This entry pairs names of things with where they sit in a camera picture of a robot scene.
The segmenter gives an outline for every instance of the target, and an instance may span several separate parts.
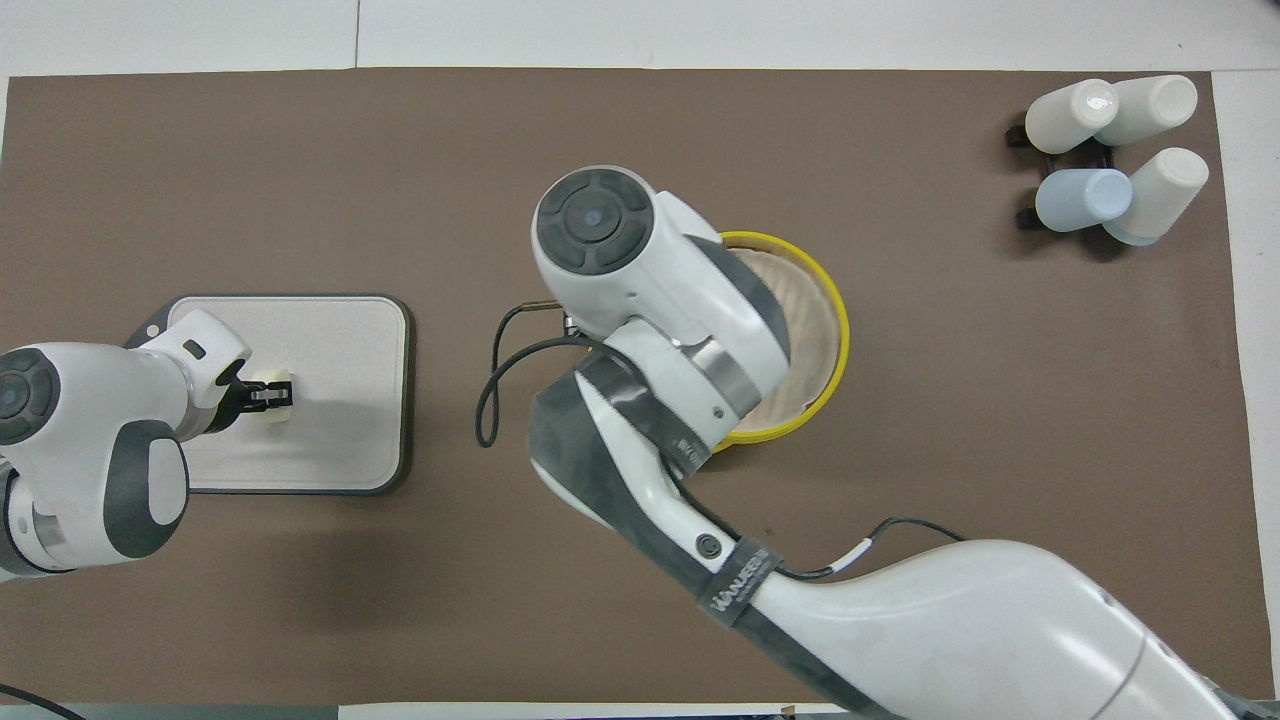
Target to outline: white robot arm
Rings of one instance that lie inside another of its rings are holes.
[[[248,356],[202,310],[134,350],[51,342],[0,356],[0,582],[159,550],[187,506],[179,443],[215,423]]]
[[[531,229],[547,286],[607,346],[536,397],[534,469],[717,623],[867,717],[1235,717],[1106,591],[1036,547],[966,541],[838,583],[777,571],[773,551],[676,484],[786,374],[773,296],[695,211],[622,168],[561,178]]]

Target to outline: round joint cap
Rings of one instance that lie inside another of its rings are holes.
[[[17,445],[45,427],[58,392],[58,370],[44,352],[24,347],[0,355],[0,446]]]
[[[538,243],[564,270],[602,275],[640,255],[653,223],[653,202],[639,181],[614,168],[585,168],[538,204]]]

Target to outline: small white object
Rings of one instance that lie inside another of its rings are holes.
[[[1129,179],[1133,183],[1129,210],[1102,227],[1120,242],[1146,246],[1169,232],[1204,187],[1208,164],[1190,150],[1169,147],[1147,160]]]
[[[1027,109],[1027,138],[1042,152],[1066,152],[1115,119],[1115,88],[1091,78],[1042,95]]]
[[[1132,201],[1133,183],[1120,170],[1070,168],[1044,178],[1036,214],[1048,229],[1071,232],[1119,218]]]
[[[257,374],[257,377],[250,378],[264,383],[276,383],[276,382],[293,382],[293,374],[284,368],[275,368],[271,370],[264,370]],[[293,416],[293,406],[285,405],[284,407],[271,407],[265,413],[257,413],[253,415],[264,423],[284,423]]]
[[[838,573],[845,568],[852,565],[855,560],[858,560],[859,557],[863,556],[863,553],[870,550],[873,542],[876,541],[873,541],[872,538],[863,538],[863,542],[855,544],[854,548],[842,555],[840,560],[831,564],[832,574]]]
[[[1111,86],[1120,111],[1096,137],[1105,145],[1128,145],[1175,128],[1196,111],[1199,95],[1185,76],[1126,79]]]

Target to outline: black strap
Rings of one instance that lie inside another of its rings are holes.
[[[782,557],[760,541],[742,538],[698,596],[698,607],[721,625],[732,628],[760,584],[781,562]]]
[[[577,366],[586,382],[626,418],[631,427],[658,447],[658,452],[678,471],[694,474],[712,456],[710,448],[653,393],[644,377],[614,357],[613,352],[591,352]]]

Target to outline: brown table mat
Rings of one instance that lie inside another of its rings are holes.
[[[1004,131],[1084,77],[13,79],[0,347],[122,342],[204,292],[385,292],[419,333],[402,487],[195,497],[155,557],[5,584],[0,678],[101,702],[818,700],[534,475],[527,401],[571,351],[512,373],[498,447],[472,441],[497,319],[547,295],[535,201],[617,163],[806,249],[850,310],[832,402],[717,457],[694,482],[712,507],[795,566],[891,514],[1051,548],[1198,670],[1271,697],[1210,78],[1192,122],[1116,159],[1190,147],[1208,186],[1162,242],[1115,252],[1012,225],[1039,174]],[[509,347],[557,328],[521,319]],[[893,530],[861,566],[936,542]]]

